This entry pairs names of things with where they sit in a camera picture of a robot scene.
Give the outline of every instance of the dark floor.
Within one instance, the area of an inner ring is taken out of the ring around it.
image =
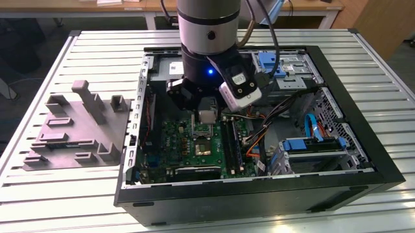
[[[21,75],[5,68],[0,61],[0,76],[7,83],[23,78],[43,79],[47,76],[55,58],[68,37],[71,30],[146,30],[144,18],[71,18],[64,19],[64,27],[57,28],[49,18],[39,19],[39,24],[47,36],[47,42],[36,46],[36,52],[41,59],[41,67],[32,73]],[[159,29],[174,29],[164,23],[162,17],[156,18]],[[240,23],[240,28],[247,28],[247,22]],[[415,49],[410,43],[403,43],[392,58],[388,60],[391,68],[415,91]],[[20,120],[31,105],[32,99],[40,87],[41,80],[24,81],[15,84],[13,90],[20,97],[16,101],[7,100],[0,96],[0,154],[5,143],[11,139]]]

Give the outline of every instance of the orange wire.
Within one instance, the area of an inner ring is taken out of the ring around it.
[[[247,157],[260,157],[259,154],[248,154]]]
[[[266,133],[267,133],[267,131],[260,135],[260,137],[255,140],[252,146],[250,147],[248,152],[247,152],[248,157],[250,157],[250,154],[251,154],[251,151],[252,151],[255,145],[259,143],[260,139],[266,136]]]
[[[327,137],[327,132],[326,132],[323,125],[320,123],[318,123],[318,126],[319,126],[319,129],[322,130],[323,136]]]
[[[252,109],[252,105],[248,106],[248,109],[247,109],[247,116],[248,116],[248,117],[256,117],[256,115],[252,115],[252,114],[251,114],[251,109]],[[263,119],[267,118],[266,115],[263,115],[263,114],[260,114],[259,117],[263,118]]]

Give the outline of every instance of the wire bundle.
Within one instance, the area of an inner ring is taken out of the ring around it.
[[[267,115],[267,117],[264,118],[263,122],[262,122],[262,128],[256,131],[256,133],[254,133],[247,139],[246,141],[251,141],[254,138],[256,138],[254,144],[251,145],[248,151],[247,151],[247,156],[248,157],[259,157],[258,154],[252,154],[252,149],[255,147],[255,145],[264,139],[267,130],[270,125],[272,124],[272,120],[275,117],[278,117],[282,113],[284,113],[292,106],[296,98],[304,94],[308,93],[314,93],[319,90],[319,87],[312,87],[307,90],[300,90],[296,93],[294,93],[287,99],[284,99],[271,110],[270,114]]]

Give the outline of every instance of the wooden desk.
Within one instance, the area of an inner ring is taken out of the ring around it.
[[[334,20],[336,19],[338,13],[343,10],[344,5],[340,0],[332,0],[331,3],[320,0],[291,0],[294,6],[294,16],[323,16],[323,20],[319,29],[330,29]],[[164,0],[167,11],[171,15],[176,15],[176,0]],[[146,11],[152,12],[152,17],[164,16],[160,8],[160,0],[147,0]],[[291,11],[290,2],[282,7],[282,11],[278,16],[288,16]],[[146,17],[147,25],[151,21],[151,13]]]
[[[324,16],[320,29],[328,29],[338,12],[343,9],[339,0],[332,3],[320,0],[292,0],[294,16]],[[164,0],[171,14],[176,13],[176,0]],[[280,16],[290,14],[288,1],[283,5]],[[164,16],[160,0],[124,2],[121,5],[97,7],[95,1],[79,0],[0,0],[0,18],[37,17],[146,17],[147,28],[156,29],[155,17]]]

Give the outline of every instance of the motherboard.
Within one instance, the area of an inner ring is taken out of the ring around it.
[[[255,176],[255,164],[242,147],[247,137],[243,119],[223,117],[210,124],[191,119],[162,122],[162,143],[144,155],[148,183]]]

